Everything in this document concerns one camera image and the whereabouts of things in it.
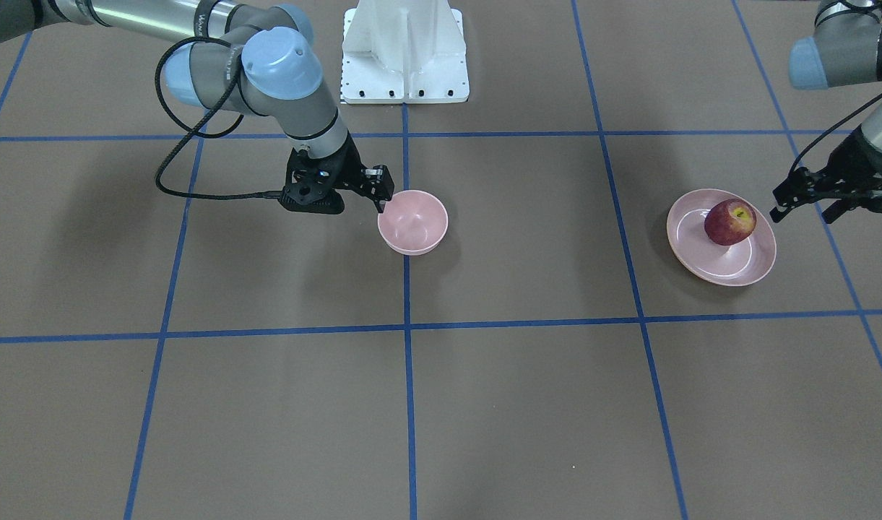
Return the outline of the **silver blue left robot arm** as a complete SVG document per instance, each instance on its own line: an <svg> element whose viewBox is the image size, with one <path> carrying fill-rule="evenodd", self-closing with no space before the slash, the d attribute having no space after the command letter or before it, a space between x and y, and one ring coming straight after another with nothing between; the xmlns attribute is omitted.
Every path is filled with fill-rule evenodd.
<svg viewBox="0 0 882 520"><path fill-rule="evenodd" d="M802 91L882 82L882 1L821 1L808 38L790 51L791 85ZM882 214L882 93L863 103L869 111L817 170L799 154L773 191L771 220L827 200L828 223L863 208Z"/></svg>

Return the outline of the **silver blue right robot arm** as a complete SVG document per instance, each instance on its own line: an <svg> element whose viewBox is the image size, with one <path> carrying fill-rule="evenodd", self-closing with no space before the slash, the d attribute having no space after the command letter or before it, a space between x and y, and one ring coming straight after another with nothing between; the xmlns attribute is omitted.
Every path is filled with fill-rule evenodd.
<svg viewBox="0 0 882 520"><path fill-rule="evenodd" d="M164 194L207 200L163 183L170 162L192 139L219 139L210 119L273 118L289 139L285 184L236 200L275 200L288 211L338 215L342 191L385 210L394 182L385 165L367 167L342 120L315 55L314 30L292 4L259 9L235 1L0 1L0 44L58 23L119 27L167 40L154 73L161 108L184 135L155 172Z"/></svg>

